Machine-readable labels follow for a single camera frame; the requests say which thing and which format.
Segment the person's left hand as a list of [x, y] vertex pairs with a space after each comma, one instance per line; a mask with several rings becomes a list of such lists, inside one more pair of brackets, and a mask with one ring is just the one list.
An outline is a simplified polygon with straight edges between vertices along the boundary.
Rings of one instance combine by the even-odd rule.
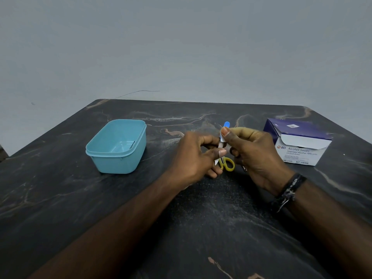
[[177, 191], [186, 189], [204, 176], [217, 178], [222, 174], [215, 161], [208, 161], [203, 157], [207, 150], [218, 148], [218, 144], [219, 139], [216, 136], [192, 131], [185, 133], [167, 170], [167, 176]]

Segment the person's right hand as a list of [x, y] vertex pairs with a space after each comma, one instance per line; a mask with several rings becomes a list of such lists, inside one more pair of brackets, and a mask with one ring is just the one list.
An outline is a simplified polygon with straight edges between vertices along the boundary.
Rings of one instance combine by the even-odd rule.
[[230, 153], [235, 162], [247, 169], [257, 186], [278, 196], [295, 172], [278, 155], [272, 136], [247, 127], [230, 129], [234, 132], [234, 146], [230, 146]]

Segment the white thermometer with blue tip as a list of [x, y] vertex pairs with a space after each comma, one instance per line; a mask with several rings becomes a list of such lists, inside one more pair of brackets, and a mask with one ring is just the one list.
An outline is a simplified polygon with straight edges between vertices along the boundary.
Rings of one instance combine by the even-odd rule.
[[[230, 127], [230, 122], [226, 121], [224, 123], [223, 127]], [[226, 143], [226, 142], [225, 142], [225, 140], [224, 140], [224, 138], [223, 138], [223, 136], [221, 134], [221, 131], [220, 131], [220, 142], [219, 142], [218, 148], [223, 148], [224, 143]], [[215, 165], [217, 165], [217, 164], [223, 164], [223, 162], [224, 162], [224, 160], [221, 157], [221, 158], [215, 160]]]

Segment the person's left forearm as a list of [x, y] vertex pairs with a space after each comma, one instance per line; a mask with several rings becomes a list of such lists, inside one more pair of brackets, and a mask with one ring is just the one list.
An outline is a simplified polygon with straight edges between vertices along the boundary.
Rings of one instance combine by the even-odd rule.
[[118, 273], [134, 247], [191, 176], [167, 170], [154, 183], [100, 220], [28, 279], [105, 279]]

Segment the person's right forearm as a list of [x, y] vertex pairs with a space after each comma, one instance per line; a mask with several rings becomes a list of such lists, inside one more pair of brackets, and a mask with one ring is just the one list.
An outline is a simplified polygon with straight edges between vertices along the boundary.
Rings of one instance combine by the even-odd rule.
[[353, 279], [372, 279], [372, 226], [310, 181], [287, 203]]

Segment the purple and white swab box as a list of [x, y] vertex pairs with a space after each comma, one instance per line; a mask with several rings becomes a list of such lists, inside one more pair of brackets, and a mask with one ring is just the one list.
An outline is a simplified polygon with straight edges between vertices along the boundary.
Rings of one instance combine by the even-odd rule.
[[286, 163], [315, 166], [332, 142], [331, 135], [306, 121], [268, 118], [264, 132]]

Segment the black braided wristband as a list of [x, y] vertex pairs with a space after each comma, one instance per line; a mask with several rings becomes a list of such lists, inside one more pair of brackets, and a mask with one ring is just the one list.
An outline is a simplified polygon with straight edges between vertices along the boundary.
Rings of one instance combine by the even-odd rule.
[[295, 200], [296, 191], [307, 181], [307, 178], [300, 173], [295, 173], [283, 187], [280, 194], [270, 202], [270, 209], [273, 213], [280, 212], [288, 203]]

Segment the light blue plastic container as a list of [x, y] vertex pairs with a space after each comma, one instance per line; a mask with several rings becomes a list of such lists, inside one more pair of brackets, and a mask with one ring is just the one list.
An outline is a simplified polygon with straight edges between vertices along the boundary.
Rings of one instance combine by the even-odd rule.
[[146, 148], [146, 123], [142, 120], [117, 119], [108, 122], [86, 145], [99, 172], [133, 172]]

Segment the yellow-handled scissors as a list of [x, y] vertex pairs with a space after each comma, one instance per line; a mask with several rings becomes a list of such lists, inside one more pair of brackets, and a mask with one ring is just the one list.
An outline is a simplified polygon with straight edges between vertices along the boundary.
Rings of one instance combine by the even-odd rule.
[[235, 169], [234, 161], [228, 157], [221, 157], [215, 160], [215, 165], [219, 165], [221, 170], [226, 170], [228, 172], [232, 172]]

